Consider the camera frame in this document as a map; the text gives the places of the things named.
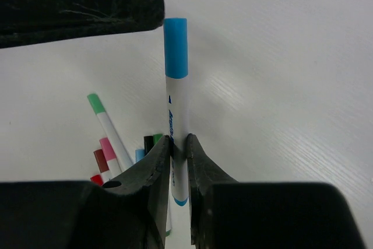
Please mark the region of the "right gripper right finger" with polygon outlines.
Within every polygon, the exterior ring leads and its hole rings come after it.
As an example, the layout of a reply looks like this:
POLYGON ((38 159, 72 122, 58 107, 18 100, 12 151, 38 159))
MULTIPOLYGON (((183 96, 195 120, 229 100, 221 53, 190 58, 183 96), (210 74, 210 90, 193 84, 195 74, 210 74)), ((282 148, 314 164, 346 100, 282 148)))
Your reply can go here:
POLYGON ((186 139, 191 243, 196 248, 364 248, 350 207, 333 185, 241 183, 186 139))

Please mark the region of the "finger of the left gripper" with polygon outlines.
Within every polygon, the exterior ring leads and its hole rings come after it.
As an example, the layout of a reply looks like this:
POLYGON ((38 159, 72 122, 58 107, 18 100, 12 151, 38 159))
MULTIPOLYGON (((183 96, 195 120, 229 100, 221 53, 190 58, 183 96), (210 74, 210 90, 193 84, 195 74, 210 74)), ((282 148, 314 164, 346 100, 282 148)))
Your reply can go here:
POLYGON ((164 0, 1 0, 1 47, 154 30, 164 0))

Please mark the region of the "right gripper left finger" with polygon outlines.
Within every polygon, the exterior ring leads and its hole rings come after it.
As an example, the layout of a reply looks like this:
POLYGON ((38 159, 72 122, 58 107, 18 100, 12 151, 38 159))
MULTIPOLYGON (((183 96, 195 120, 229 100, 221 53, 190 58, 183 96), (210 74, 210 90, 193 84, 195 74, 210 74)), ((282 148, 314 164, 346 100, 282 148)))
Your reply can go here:
POLYGON ((1 184, 2 248, 164 248, 171 142, 99 186, 90 181, 1 184))

